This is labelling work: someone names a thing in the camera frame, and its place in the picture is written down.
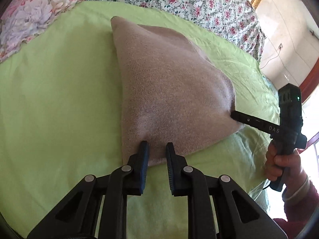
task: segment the finger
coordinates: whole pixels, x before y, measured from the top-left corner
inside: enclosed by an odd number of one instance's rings
[[[274,145],[274,143],[271,141],[269,146],[268,146],[268,152],[272,155],[275,156],[277,154],[277,149]]]
[[[270,175],[270,174],[266,174],[266,178],[270,180],[271,182],[274,182],[277,180],[278,177]]]
[[[282,167],[299,167],[301,166],[301,159],[299,154],[289,156],[275,156],[275,164]]]
[[[266,173],[272,176],[279,177],[282,175],[282,169],[274,166],[274,165],[266,165]]]
[[[271,164],[271,165],[275,165],[275,156],[273,156],[269,151],[266,153],[266,159],[267,162],[266,164]]]

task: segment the green bed sheet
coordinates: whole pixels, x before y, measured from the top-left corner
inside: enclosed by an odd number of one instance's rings
[[[0,211],[23,237],[85,175],[122,165],[113,16],[181,32],[232,80],[237,110],[279,119],[257,61],[223,38],[163,11],[82,2],[0,64]],[[228,174],[255,199],[269,141],[245,127],[187,162],[206,175]],[[128,199],[127,218],[128,239],[187,237],[187,199],[171,196],[165,164],[149,168],[144,194]]]

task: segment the white wall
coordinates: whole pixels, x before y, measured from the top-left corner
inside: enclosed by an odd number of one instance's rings
[[[307,8],[301,0],[262,0],[256,12],[267,37],[261,71],[278,89],[287,83],[301,85],[319,58],[319,40],[309,30],[316,25]]]

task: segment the human hand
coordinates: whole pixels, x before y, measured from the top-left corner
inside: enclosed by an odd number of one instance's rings
[[[297,150],[293,155],[277,155],[277,149],[270,142],[266,153],[265,175],[270,181],[277,180],[283,174],[280,167],[289,167],[289,173],[283,181],[286,184],[286,197],[292,196],[306,181],[307,174],[301,166],[301,159]]]

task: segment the floral pillow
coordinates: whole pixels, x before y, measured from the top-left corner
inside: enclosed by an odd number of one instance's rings
[[[0,19],[0,62],[28,43],[79,0],[13,0]]]

